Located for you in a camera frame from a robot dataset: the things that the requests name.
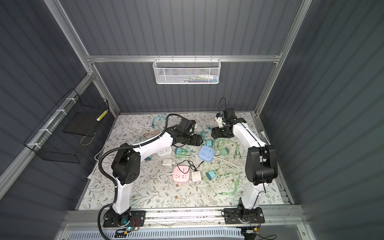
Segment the blue charger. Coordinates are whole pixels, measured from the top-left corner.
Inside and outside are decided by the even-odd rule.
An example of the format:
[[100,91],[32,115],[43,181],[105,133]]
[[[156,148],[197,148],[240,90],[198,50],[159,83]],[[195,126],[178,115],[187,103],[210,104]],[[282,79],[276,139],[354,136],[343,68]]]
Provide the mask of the blue charger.
[[203,146],[199,151],[199,158],[205,162],[211,162],[214,158],[216,150],[209,146]]

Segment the dark gray wall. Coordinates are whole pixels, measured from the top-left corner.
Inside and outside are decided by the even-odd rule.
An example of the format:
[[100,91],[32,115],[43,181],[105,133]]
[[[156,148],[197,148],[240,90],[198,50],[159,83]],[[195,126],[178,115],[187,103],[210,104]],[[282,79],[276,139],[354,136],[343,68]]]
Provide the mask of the dark gray wall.
[[382,239],[384,1],[314,1],[261,118],[318,239]]
[[272,55],[300,0],[61,3],[91,55]]
[[219,84],[157,84],[152,63],[96,63],[121,112],[255,110],[274,63],[222,63]]
[[[0,1],[0,172],[61,97],[85,76],[50,11],[41,1]],[[84,94],[98,96],[91,84]],[[53,239],[73,210],[114,117],[105,116],[81,164],[38,157],[0,200],[0,239]]]
[[0,172],[51,108],[85,76],[41,1],[0,1]]

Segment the floral tablecloth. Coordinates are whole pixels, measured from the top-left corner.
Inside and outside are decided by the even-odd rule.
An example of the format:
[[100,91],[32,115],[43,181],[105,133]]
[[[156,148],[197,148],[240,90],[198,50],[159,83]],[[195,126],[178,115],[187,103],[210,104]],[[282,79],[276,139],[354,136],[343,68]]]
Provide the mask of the floral tablecloth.
[[[202,134],[203,139],[212,140],[211,128],[215,127],[216,113],[193,113],[181,114],[187,119],[196,121],[195,133]],[[104,152],[127,142],[142,142],[159,134],[165,125],[165,114],[132,114],[120,115],[113,126],[113,130],[107,140]],[[244,118],[251,130],[256,133],[250,113],[237,113],[238,117]],[[168,126],[177,124],[177,117],[170,117]],[[201,147],[184,146],[188,152],[186,156],[176,156],[173,152],[172,158],[175,163],[180,163],[184,159],[191,160],[195,166],[201,163],[197,153]],[[208,206],[230,206],[237,205],[247,185],[247,178],[244,173],[244,165],[247,157],[246,149],[239,144],[237,138],[215,140],[213,148],[219,158],[232,162],[240,166],[236,167],[223,160],[214,158],[211,163],[204,162],[198,170],[202,171],[203,181],[201,184],[175,183],[171,180],[170,174],[165,175],[158,167],[152,163],[157,163],[162,167],[162,159],[153,154],[150,161],[142,161],[140,174],[134,182],[131,192],[131,207],[140,208],[168,208],[168,207],[208,207]],[[103,161],[104,170],[112,175],[111,163],[115,153],[107,156]],[[208,180],[206,173],[213,170],[218,177]],[[171,167],[164,167],[164,171],[172,172]],[[102,206],[111,203],[114,196],[113,183],[104,177],[95,168],[91,173],[91,180],[79,206],[79,210],[100,209]],[[261,205],[283,204],[280,192],[273,181],[269,186],[265,186],[267,193],[262,195]]]

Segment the leaf pattern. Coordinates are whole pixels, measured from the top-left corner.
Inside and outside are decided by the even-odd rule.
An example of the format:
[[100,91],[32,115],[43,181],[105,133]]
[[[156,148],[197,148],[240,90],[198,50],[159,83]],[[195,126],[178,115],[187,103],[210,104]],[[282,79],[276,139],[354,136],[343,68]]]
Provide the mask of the leaf pattern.
[[[207,114],[182,114],[187,119],[193,119],[196,121],[195,133],[202,134],[206,140],[211,138],[211,128],[217,125],[215,121],[215,113]],[[250,113],[237,113],[241,118],[244,118],[251,130],[255,132],[255,125]],[[111,135],[106,141],[106,147],[104,152],[119,147],[121,144],[127,142],[142,142],[153,136],[159,134],[165,125],[163,118],[166,114],[135,114],[135,115],[120,115],[116,120]],[[175,125],[179,122],[178,118],[169,118],[169,126]],[[238,143],[237,138],[230,139],[233,142]],[[197,166],[201,160],[197,156],[201,147],[188,146],[194,154],[186,156],[186,159],[191,160]],[[246,149],[240,145],[240,152],[235,154],[236,146],[232,144],[225,144],[225,148],[229,150],[229,154],[226,156],[220,156],[220,158],[231,161],[232,163],[244,166],[247,157]],[[112,174],[111,164],[116,152],[108,155],[103,161],[103,169]],[[176,163],[183,160],[175,158],[174,151],[170,157],[174,159]],[[232,172],[232,174],[221,177],[219,180],[215,180],[210,184],[206,184],[204,181],[201,184],[193,184],[192,181],[188,183],[174,183],[170,180],[171,175],[157,177],[158,168],[151,161],[162,165],[162,159],[157,154],[152,155],[150,161],[142,161],[140,166],[140,176],[136,179],[132,185],[130,204],[133,209],[137,208],[165,208],[165,207],[206,207],[206,206],[230,206],[236,205],[239,198],[243,195],[247,186],[248,180],[245,176],[244,169],[226,164],[224,161],[218,161],[213,159],[211,163],[203,163],[199,170],[202,171],[202,177],[206,178],[205,174],[208,169],[214,170],[220,168],[220,174]],[[165,167],[166,172],[172,172],[172,168]],[[234,194],[223,195],[219,193],[231,192],[234,188],[234,182],[232,179],[237,179],[237,175],[240,175],[237,190]],[[85,194],[79,210],[91,210],[100,209],[103,205],[111,203],[114,198],[114,186],[113,183],[104,175],[101,174],[96,167],[91,175],[91,180],[88,185],[88,194]],[[280,192],[276,182],[273,181],[269,185],[265,185],[267,194],[263,194],[260,200],[261,205],[283,204]]]

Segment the black wire basket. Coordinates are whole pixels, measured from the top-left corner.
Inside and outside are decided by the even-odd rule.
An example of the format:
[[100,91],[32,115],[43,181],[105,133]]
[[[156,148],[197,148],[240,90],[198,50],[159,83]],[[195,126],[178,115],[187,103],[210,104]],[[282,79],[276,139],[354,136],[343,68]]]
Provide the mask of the black wire basket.
[[44,118],[24,145],[43,160],[80,163],[109,105],[106,99],[78,94],[65,103],[62,109],[51,111],[53,117]]

